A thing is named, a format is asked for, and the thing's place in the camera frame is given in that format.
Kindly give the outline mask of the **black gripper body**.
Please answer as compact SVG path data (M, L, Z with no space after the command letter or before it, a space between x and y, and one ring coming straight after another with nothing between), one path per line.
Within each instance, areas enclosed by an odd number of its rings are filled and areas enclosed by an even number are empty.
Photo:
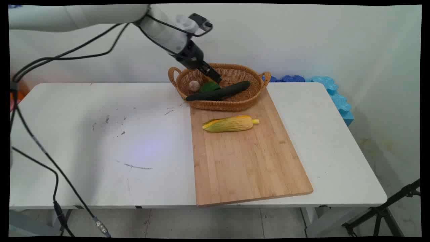
M203 58L203 51L192 40L188 40L182 51L176 55L176 60L187 69L208 72L211 66Z

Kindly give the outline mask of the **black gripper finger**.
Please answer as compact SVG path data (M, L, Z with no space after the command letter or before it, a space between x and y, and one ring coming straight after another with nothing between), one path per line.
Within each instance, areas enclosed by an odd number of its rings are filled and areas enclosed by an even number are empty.
M221 82L221 75L208 63L204 63L204 75L214 82Z
M213 69L209 68L207 70L203 68L198 68L198 70L202 73L203 84L214 82L219 84L219 73Z

